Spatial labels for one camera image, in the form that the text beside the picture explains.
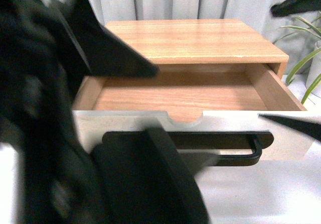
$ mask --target wooden top surface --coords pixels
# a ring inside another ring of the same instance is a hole
[[[240,20],[121,21],[106,27],[155,64],[288,61]]]

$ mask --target wood grain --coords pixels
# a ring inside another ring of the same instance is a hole
[[[160,72],[244,72],[246,64],[162,64]]]
[[[192,122],[204,110],[267,110],[244,72],[163,72],[156,79],[107,79],[94,110],[165,110]]]
[[[270,111],[306,110],[273,71],[263,64],[247,65],[246,75]]]
[[[110,22],[106,27],[155,64],[273,63],[288,56],[240,20]]]

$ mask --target wooden cabinet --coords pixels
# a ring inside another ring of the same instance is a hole
[[[86,77],[75,110],[165,110],[191,122],[203,110],[305,110],[281,82],[288,56],[239,20],[111,22],[160,68],[153,79]]]

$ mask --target green leaf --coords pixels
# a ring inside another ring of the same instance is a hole
[[[304,24],[306,24],[307,26],[311,27],[312,30],[314,30],[319,36],[321,36],[321,31],[319,31],[318,28],[316,28],[314,25],[312,25],[310,22],[308,22],[306,19],[302,18],[302,17],[295,17],[298,20],[302,21]]]
[[[295,77],[289,82],[288,85],[290,85],[295,80]]]
[[[275,40],[274,42],[272,42],[272,43],[275,44],[275,43],[277,43],[278,41],[282,40],[283,38],[288,37],[288,36],[293,35],[293,34],[296,34],[296,33],[297,33],[297,32],[292,32],[292,33],[286,34],[285,36],[276,39],[276,40]]]
[[[313,21],[311,21],[311,23],[316,22],[316,21],[319,20],[319,19],[321,19],[321,16],[315,18]]]
[[[310,85],[310,87],[306,90],[303,99],[301,101],[302,104],[305,103],[307,100],[307,97],[312,93],[312,91],[321,83],[321,74],[316,77],[316,79],[313,81],[313,83]]]
[[[304,57],[301,61],[299,61],[295,67],[290,71],[289,75],[287,76],[285,82],[287,83],[287,85],[290,85],[291,83],[291,79],[293,78],[293,76],[304,66],[304,64],[310,60],[311,58],[313,58],[316,54],[318,54],[319,52],[321,52],[321,48],[314,50],[313,52],[311,52],[310,54],[308,54],[306,57]]]
[[[315,37],[318,37],[319,39],[321,39],[321,36],[317,35],[313,31],[310,31],[308,28],[297,27],[297,26],[283,26],[283,27],[279,27],[279,28],[289,28],[289,29],[293,29],[293,30],[296,30],[296,31],[309,32],[310,34],[314,35]]]

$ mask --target white curtain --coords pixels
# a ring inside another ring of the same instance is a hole
[[[270,7],[281,1],[284,0],[90,0],[102,24],[125,20],[234,18],[242,20],[271,42],[289,32],[278,27],[298,24],[292,17],[273,19],[270,16]],[[316,13],[302,16],[312,20]],[[277,43],[290,56],[286,72],[313,49],[313,44],[313,39],[304,34]]]

